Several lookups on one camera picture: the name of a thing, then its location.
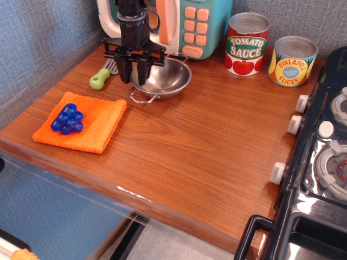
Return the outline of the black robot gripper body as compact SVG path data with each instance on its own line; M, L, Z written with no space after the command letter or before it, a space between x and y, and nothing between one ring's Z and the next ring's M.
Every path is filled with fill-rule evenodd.
M131 15L117 13L120 22L120 37L106 37L102 40L105 54L113 55L118 67L131 67L137 63L141 67L165 65L166 47L150 40L150 32L156 31L149 24L149 12Z

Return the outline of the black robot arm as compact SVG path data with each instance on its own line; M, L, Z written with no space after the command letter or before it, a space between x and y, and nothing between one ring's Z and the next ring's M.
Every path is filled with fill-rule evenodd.
M129 83L132 63L137 64L138 84L144 85L150 76L151 67L165 65L166 47L150 40L149 10L144 1L115 1L120 21L119 38L104 38L104 54L113 57L122 82Z

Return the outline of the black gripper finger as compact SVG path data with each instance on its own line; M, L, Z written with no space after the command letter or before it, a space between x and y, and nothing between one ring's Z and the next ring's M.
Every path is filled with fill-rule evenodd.
M138 84L144 85L146 80L149 78L150 70L152 66L152 60L148 58L140 58L137 61L137 72L138 72Z
M130 82L130 75L132 72L132 54L114 54L114 60L116 62L119 76L125 84Z

